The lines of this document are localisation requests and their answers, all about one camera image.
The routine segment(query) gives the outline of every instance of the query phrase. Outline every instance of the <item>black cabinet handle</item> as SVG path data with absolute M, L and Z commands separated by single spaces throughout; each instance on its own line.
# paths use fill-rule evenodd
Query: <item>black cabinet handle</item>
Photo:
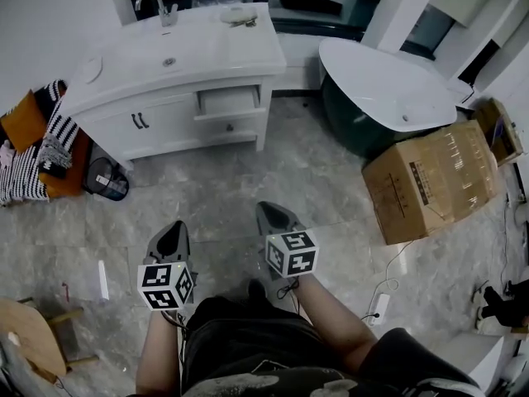
M 134 122 L 134 125 L 136 125 L 136 128 L 143 129 L 143 126 L 139 125 L 138 122 L 136 122 L 136 115 L 132 113 L 131 116 L 132 116 L 132 121 Z
M 145 121 L 141 117 L 141 112 L 138 113 L 138 118 L 140 118 L 141 125 L 143 125 L 145 128 L 148 128 L 149 125 L 145 123 Z

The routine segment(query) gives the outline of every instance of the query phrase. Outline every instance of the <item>bathroom vanity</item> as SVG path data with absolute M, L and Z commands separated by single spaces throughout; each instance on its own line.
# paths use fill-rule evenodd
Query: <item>bathroom vanity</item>
M 226 14 L 255 13 L 254 26 Z M 266 3 L 199 7 L 97 41 L 60 112 L 127 169 L 169 151 L 255 141 L 263 150 L 273 83 L 286 68 Z

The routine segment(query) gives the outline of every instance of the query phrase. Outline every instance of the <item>wooden stool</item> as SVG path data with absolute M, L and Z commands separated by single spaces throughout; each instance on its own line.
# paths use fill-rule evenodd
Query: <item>wooden stool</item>
M 83 309 L 46 320 L 37 309 L 25 304 L 32 300 L 31 297 L 19 301 L 0 298 L 0 328 L 7 334 L 15 334 L 12 337 L 19 341 L 15 344 L 37 375 L 54 384 L 57 376 L 66 375 L 72 367 L 99 360 L 99 357 L 91 356 L 66 361 L 52 329 L 67 319 L 81 316 Z

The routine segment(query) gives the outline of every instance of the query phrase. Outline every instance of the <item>white marker cube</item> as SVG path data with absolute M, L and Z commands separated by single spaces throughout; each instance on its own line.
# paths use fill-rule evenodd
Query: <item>white marker cube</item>
M 320 247 L 312 231 L 266 237 L 266 262 L 284 278 L 313 272 L 319 252 Z
M 138 266 L 138 292 L 150 310 L 181 309 L 193 290 L 186 262 Z

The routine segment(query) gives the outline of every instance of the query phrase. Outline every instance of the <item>faucet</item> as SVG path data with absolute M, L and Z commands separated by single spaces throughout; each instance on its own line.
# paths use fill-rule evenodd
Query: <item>faucet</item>
M 135 9 L 137 11 L 140 10 L 141 7 L 141 1 L 142 0 L 136 0 Z M 167 7 L 164 5 L 163 0 L 156 0 L 158 2 L 158 13 L 160 15 L 160 20 L 162 22 L 162 26 L 172 26 L 176 23 L 176 17 L 177 17 L 177 10 L 179 8 L 178 4 L 174 4 L 171 7 L 171 13 L 167 10 Z

